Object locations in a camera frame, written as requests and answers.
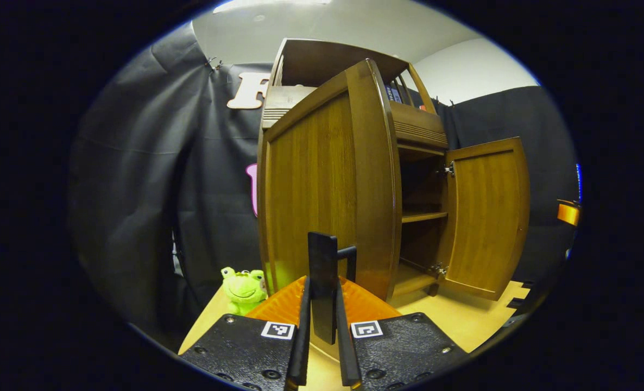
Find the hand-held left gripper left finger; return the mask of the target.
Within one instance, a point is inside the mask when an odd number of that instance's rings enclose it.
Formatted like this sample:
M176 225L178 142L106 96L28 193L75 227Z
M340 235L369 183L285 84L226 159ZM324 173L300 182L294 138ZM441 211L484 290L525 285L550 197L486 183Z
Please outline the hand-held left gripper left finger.
M235 390L297 390L307 383L311 283L298 278L245 316L193 326L180 357Z

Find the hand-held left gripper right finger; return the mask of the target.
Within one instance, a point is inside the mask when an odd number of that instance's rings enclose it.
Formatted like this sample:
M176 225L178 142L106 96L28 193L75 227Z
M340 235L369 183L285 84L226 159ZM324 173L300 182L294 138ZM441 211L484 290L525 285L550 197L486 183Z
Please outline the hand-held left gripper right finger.
M352 390L417 390L468 358L423 312L398 313L339 278L336 322L342 380Z

